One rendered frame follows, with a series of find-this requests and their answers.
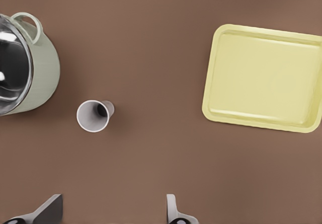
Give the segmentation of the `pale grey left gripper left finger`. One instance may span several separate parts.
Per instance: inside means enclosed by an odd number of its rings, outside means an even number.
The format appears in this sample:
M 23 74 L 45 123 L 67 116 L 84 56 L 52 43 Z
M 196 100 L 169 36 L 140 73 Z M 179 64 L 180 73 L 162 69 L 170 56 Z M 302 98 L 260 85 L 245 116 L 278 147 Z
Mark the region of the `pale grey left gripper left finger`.
M 54 194 L 34 212 L 15 216 L 3 224 L 61 224 L 63 218 L 63 195 Z

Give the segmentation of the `pale green steel pot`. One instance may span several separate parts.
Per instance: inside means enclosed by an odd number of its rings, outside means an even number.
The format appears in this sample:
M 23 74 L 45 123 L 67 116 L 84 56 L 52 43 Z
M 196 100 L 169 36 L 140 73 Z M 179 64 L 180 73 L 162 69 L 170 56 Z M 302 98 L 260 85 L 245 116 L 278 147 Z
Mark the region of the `pale green steel pot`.
M 30 13 L 0 14 L 0 116 L 33 110 L 55 92 L 57 51 Z

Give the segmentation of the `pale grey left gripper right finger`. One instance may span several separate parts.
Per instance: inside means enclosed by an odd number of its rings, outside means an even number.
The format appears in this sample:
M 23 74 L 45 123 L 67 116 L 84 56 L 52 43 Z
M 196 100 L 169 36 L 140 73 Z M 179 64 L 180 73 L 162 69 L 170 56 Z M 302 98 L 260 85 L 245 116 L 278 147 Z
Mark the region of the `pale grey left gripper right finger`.
M 167 194 L 167 223 L 168 224 L 199 224 L 199 221 L 191 215 L 181 213 L 177 209 L 174 194 Z

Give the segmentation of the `white IKEA cup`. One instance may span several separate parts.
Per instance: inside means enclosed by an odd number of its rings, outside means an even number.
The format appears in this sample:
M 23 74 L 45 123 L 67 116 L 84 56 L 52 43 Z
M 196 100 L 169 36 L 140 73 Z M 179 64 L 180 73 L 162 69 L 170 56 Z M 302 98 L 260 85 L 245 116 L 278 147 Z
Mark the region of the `white IKEA cup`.
M 79 105 L 76 119 L 82 129 L 96 133 L 106 128 L 114 112 L 110 101 L 86 100 Z

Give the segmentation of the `pale yellow tray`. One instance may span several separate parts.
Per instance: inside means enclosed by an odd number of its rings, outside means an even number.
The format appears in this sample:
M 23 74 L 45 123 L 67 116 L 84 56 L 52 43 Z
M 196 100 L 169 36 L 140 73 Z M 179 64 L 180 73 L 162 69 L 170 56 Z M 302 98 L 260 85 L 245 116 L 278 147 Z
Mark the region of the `pale yellow tray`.
M 202 101 L 210 121 L 310 133 L 322 121 L 322 36 L 224 24 Z

